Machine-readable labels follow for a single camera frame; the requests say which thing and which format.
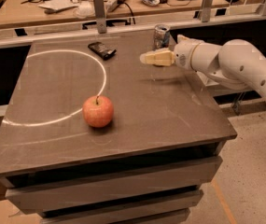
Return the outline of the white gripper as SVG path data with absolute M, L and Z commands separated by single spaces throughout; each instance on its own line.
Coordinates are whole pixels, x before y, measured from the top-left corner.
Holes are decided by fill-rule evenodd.
M 178 67 L 191 70 L 192 55 L 196 48 L 203 43 L 202 40 L 192 39 L 184 35 L 177 36 L 174 52 L 169 49 L 156 49 L 140 55 L 144 64 L 157 66 L 171 66 L 174 62 Z

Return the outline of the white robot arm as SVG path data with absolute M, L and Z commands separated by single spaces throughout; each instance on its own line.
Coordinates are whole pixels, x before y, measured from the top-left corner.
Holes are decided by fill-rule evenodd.
M 173 50 L 156 49 L 140 55 L 144 64 L 171 66 L 203 73 L 233 90 L 251 88 L 266 102 L 266 57 L 251 43 L 233 39 L 224 45 L 179 35 Z

